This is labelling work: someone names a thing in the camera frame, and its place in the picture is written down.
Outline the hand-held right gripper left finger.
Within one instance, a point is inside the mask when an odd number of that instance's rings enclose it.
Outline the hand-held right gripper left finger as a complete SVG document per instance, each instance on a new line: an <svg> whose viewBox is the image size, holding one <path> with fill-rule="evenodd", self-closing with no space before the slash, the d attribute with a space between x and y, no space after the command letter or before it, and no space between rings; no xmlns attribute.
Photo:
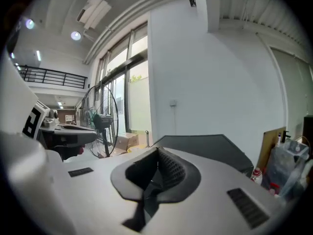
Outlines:
<svg viewBox="0 0 313 235"><path fill-rule="evenodd" d="M121 197L111 182L119 165L140 158L148 149L107 159L64 163L48 150L47 171L52 181L49 235L135 235L125 222L135 217L138 203Z"/></svg>

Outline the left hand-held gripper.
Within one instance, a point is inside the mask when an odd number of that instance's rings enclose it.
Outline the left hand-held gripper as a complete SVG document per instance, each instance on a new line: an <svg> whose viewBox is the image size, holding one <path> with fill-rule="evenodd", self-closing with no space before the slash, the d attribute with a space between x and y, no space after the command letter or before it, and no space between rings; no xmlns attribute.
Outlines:
<svg viewBox="0 0 313 235"><path fill-rule="evenodd" d="M31 110L22 134L40 142L45 149L57 152L63 161L82 155L84 145L97 139L97 133L93 129L60 124L58 111L40 101Z"/></svg>

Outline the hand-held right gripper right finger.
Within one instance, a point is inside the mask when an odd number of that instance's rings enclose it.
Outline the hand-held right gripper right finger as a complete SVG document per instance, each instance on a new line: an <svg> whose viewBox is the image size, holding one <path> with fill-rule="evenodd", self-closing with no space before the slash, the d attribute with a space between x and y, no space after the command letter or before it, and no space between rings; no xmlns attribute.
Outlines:
<svg viewBox="0 0 313 235"><path fill-rule="evenodd" d="M143 235L265 235L280 222L288 208L267 190L233 167L179 150L168 149L195 165L201 174L197 189L184 201L160 204ZM251 229L229 197L240 188L269 219Z"/></svg>

